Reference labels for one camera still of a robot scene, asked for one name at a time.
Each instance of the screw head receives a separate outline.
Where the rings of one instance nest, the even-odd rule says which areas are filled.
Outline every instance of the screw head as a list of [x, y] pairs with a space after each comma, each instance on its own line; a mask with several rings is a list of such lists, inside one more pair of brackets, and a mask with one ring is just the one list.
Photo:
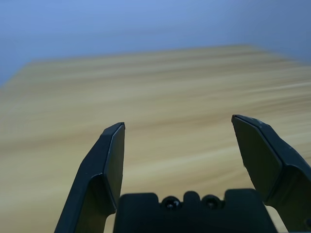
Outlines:
[[206, 195], [202, 198], [202, 203], [211, 210], [221, 209], [223, 207], [222, 201], [214, 195]]
[[166, 210], [177, 210], [181, 207], [181, 202], [176, 197], [167, 197], [162, 201], [162, 206]]

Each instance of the blue wall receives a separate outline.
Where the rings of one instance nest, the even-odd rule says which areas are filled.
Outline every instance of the blue wall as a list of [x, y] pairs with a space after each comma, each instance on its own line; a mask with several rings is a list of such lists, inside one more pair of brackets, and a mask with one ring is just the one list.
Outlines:
[[0, 84], [40, 59], [244, 43], [244, 3], [0, 1]]
[[247, 8], [250, 44], [311, 62], [311, 0], [253, 0]]
[[311, 0], [0, 1], [0, 85], [31, 61], [254, 44], [311, 61]]

